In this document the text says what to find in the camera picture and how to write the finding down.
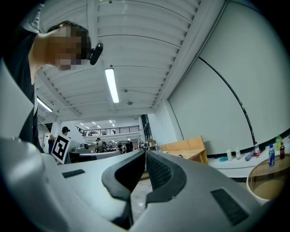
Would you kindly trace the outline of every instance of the fluorescent light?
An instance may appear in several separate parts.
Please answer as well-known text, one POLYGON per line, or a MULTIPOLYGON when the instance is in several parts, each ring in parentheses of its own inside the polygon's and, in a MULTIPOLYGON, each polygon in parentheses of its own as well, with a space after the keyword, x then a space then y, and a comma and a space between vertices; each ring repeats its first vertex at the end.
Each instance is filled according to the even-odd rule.
POLYGON ((113 68, 107 68, 105 70, 107 82, 109 85, 109 89, 111 92, 111 96, 113 99, 114 103, 119 103, 119 97, 117 93, 117 88, 116 88, 116 82, 115 82, 115 75, 114 75, 114 69, 113 68))
POLYGON ((52 112, 53 110, 51 108, 49 108, 46 104, 44 104, 44 102, 42 100, 40 100, 38 97, 37 97, 37 102, 42 105, 45 109, 47 109, 49 112, 52 112))

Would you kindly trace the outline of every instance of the round table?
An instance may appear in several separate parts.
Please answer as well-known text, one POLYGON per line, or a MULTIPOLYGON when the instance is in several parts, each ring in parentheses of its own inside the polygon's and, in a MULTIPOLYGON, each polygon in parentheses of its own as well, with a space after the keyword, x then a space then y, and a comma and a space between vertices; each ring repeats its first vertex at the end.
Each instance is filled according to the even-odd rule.
POLYGON ((264 204, 281 193, 289 173, 290 154, 285 154, 284 159, 276 155, 273 167, 269 167, 268 159, 254 167, 246 179, 246 185, 258 202, 264 204))

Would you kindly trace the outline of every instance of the balcony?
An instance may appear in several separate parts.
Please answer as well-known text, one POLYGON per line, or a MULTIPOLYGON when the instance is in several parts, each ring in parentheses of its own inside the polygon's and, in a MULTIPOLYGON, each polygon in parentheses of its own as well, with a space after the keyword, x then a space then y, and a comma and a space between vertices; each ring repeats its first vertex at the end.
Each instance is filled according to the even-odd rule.
POLYGON ((89 138, 89 137, 101 138, 101 137, 110 137, 110 136, 140 134, 139 126, 125 126, 125 127, 93 129, 93 130, 83 130, 77 126, 75 127, 78 129, 78 131, 84 138, 89 138))

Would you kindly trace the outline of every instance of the white ceiling panel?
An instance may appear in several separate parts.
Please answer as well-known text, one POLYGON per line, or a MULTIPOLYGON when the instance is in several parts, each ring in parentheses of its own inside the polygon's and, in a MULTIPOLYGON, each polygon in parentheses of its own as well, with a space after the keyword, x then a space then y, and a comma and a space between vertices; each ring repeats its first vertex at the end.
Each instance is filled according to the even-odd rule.
POLYGON ((74 116, 81 120, 94 114, 124 115, 125 110, 136 114, 139 109, 152 109, 190 26, 198 19, 201 3, 47 0, 40 17, 42 32, 70 20, 87 28, 91 40, 103 43, 104 49, 95 66, 86 64, 69 71, 42 67, 36 81, 37 95, 53 106, 62 121, 74 116), (111 65, 120 100, 117 104, 112 102, 105 76, 105 69, 111 65))

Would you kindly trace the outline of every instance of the green bottle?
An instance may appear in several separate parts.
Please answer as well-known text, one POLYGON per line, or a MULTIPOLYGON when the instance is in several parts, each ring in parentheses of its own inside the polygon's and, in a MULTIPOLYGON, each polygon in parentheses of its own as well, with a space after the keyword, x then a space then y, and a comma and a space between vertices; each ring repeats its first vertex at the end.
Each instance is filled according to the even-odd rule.
POLYGON ((281 138, 281 136, 278 134, 277 137, 276 137, 276 150, 279 150, 279 151, 280 151, 281 142, 282 142, 282 138, 281 138))

